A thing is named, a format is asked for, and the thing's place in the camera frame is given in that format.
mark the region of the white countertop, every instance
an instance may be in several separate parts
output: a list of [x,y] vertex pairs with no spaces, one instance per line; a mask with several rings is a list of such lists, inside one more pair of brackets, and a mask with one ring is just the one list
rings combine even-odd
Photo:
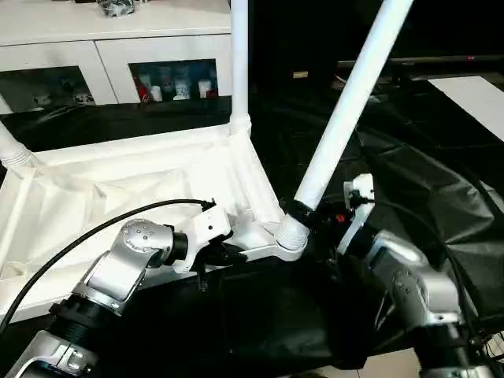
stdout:
[[118,18],[106,18],[96,3],[0,0],[0,46],[229,33],[227,0],[153,0]]

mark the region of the cable connector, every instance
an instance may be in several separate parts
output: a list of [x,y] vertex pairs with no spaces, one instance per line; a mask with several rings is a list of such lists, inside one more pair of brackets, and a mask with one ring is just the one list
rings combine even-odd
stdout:
[[203,212],[207,211],[207,210],[210,210],[212,209],[214,206],[217,205],[217,203],[215,202],[215,199],[212,198],[212,202],[208,202],[208,201],[201,201],[201,204],[202,206],[202,210]]
[[361,196],[360,191],[351,191],[348,195],[348,202],[352,209],[357,209],[360,205],[365,205],[366,203],[374,203],[374,199],[366,198]]

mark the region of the black fabric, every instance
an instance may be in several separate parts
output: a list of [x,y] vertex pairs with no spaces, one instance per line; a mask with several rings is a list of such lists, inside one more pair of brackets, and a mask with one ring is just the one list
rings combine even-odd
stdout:
[[[252,98],[252,140],[279,198],[294,195],[334,103]],[[45,120],[16,114],[5,122],[29,148],[49,150],[224,123],[228,105],[220,99],[204,109],[105,106]],[[344,180],[371,172],[377,198],[415,210],[439,230],[461,263],[485,328],[500,330],[504,181],[494,163],[503,154],[502,142],[430,84],[393,88],[370,99],[324,200],[340,201]],[[369,222],[413,240],[433,264],[443,264],[432,237],[408,217],[377,206]],[[209,274],[208,295],[198,292],[195,279],[141,291],[101,371],[279,376],[327,364],[355,369],[368,354],[407,345],[393,317],[372,333],[380,291],[351,277],[343,282],[317,262],[328,256],[323,245],[312,238],[306,261],[270,258]],[[9,332],[9,343],[26,342]],[[363,340],[358,349],[356,340]],[[2,358],[2,366],[12,363]]]

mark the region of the white frame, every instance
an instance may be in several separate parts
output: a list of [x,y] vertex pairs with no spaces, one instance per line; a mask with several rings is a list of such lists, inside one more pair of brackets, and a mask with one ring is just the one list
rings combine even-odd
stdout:
[[[78,66],[96,105],[117,104],[92,41],[0,46],[0,72]],[[12,113],[0,94],[0,114]]]
[[[269,184],[268,177],[262,168],[248,134],[242,132],[229,135],[227,124],[42,151],[35,153],[35,156],[49,169],[47,172],[50,172],[51,169],[63,169],[65,165],[86,165],[84,172],[76,172],[72,168],[69,168],[67,172],[75,172],[78,176],[79,173],[87,175],[85,172],[96,169],[95,175],[97,176],[94,176],[94,178],[87,176],[85,180],[100,182],[104,177],[109,177],[110,170],[113,171],[114,175],[119,173],[123,177],[135,177],[139,171],[145,169],[145,161],[149,162],[147,175],[152,172],[169,172],[171,169],[185,166],[188,154],[193,154],[195,151],[197,154],[204,154],[203,151],[209,150],[211,145],[214,145],[218,150],[222,150],[223,144],[227,152],[221,155],[220,164],[214,166],[223,166],[224,171],[216,169],[208,173],[203,172],[205,176],[201,177],[201,181],[209,182],[209,180],[214,179],[213,174],[215,172],[236,172],[236,176],[232,175],[232,177],[235,177],[237,181],[220,182],[215,180],[211,183],[211,186],[217,189],[217,195],[219,196],[224,196],[227,193],[231,194],[230,206],[234,206],[233,202],[239,204],[243,201],[242,198],[245,198],[245,201],[250,205],[250,207],[243,207],[240,210],[242,219],[247,219],[245,223],[250,222],[246,228],[242,226],[242,232],[238,233],[237,237],[240,245],[252,248],[258,244],[272,243],[272,236],[264,231],[259,224],[278,224],[283,212],[278,206],[275,192]],[[0,267],[5,261],[14,261],[14,259],[8,259],[14,256],[12,254],[17,254],[17,251],[22,250],[22,248],[17,248],[15,243],[22,243],[23,239],[17,238],[16,235],[26,235],[26,232],[19,230],[33,227],[32,221],[38,223],[39,211],[41,210],[39,204],[41,204],[40,201],[43,197],[40,189],[41,187],[35,182],[32,173],[22,176],[20,171],[9,170],[7,172],[0,189],[0,203],[3,204],[2,214],[0,214]],[[60,232],[57,232],[57,234],[64,235],[65,229],[71,229],[73,224],[81,221],[77,218],[75,221],[60,223],[63,234]],[[161,222],[161,219],[154,219],[154,221]],[[85,232],[94,226],[95,223],[88,223],[87,220],[83,221],[81,231]],[[59,243],[65,245],[78,235],[68,235],[68,240],[55,243],[54,250],[61,248]],[[100,233],[100,235],[97,235],[97,238],[100,237],[106,238],[106,234]],[[103,243],[102,249],[110,248],[111,242],[112,240],[107,240]],[[81,250],[81,256],[86,255],[85,251],[86,249]],[[259,257],[263,257],[261,251],[249,255],[250,260]],[[60,302],[64,297],[68,296],[73,286],[89,268],[89,263],[90,261],[85,262],[84,260],[81,260],[81,262],[74,261],[66,266],[60,265],[58,269],[51,269],[23,301],[13,321],[22,321],[47,314],[53,303]],[[29,274],[27,272],[24,275],[0,280],[0,320],[9,305],[8,297],[11,296],[12,298],[23,287]],[[169,267],[159,270],[150,269],[143,281],[143,288],[192,275],[194,275],[193,272],[184,275],[175,274]]]
[[[316,209],[359,117],[369,100],[381,70],[410,11],[414,0],[384,0],[359,53],[324,134],[295,194],[295,200]],[[286,215],[276,241],[294,254],[308,242],[309,229]]]
[[119,103],[140,102],[130,63],[215,59],[219,95],[232,93],[231,35],[110,39],[96,46]]

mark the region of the black clamp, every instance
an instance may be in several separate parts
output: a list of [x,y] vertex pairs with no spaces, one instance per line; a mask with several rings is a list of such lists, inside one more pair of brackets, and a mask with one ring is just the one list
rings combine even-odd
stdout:
[[219,235],[209,241],[208,246],[204,246],[198,253],[193,265],[193,269],[198,274],[198,288],[202,293],[209,290],[206,276],[206,266],[229,266],[247,262],[248,257],[242,254],[243,249],[239,246],[224,243],[225,240],[233,236],[233,231],[227,235]]
[[204,201],[201,204],[202,211],[205,212],[207,210],[210,210],[210,209],[212,209],[216,205],[217,205],[217,203],[215,202],[215,198],[212,198],[212,202]]
[[313,230],[321,222],[321,216],[316,210],[312,210],[304,203],[292,199],[280,202],[282,210],[296,219],[299,223]]

